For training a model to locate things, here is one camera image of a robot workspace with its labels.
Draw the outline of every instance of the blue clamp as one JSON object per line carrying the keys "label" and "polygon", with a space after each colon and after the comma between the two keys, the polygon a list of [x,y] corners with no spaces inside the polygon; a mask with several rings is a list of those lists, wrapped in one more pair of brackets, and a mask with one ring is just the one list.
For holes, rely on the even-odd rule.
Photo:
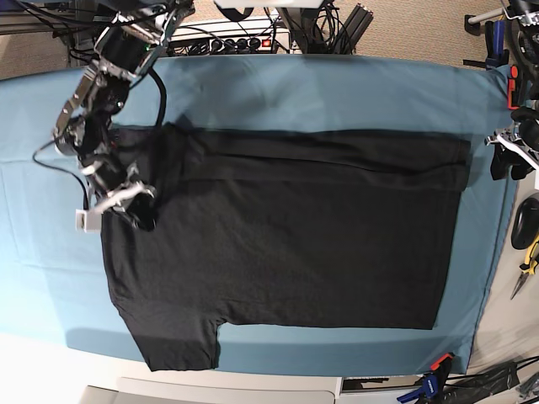
{"label": "blue clamp", "polygon": [[436,375],[429,374],[423,378],[423,384],[418,390],[409,392],[404,396],[397,397],[401,403],[418,400],[422,396],[433,398],[438,394],[438,378]]}

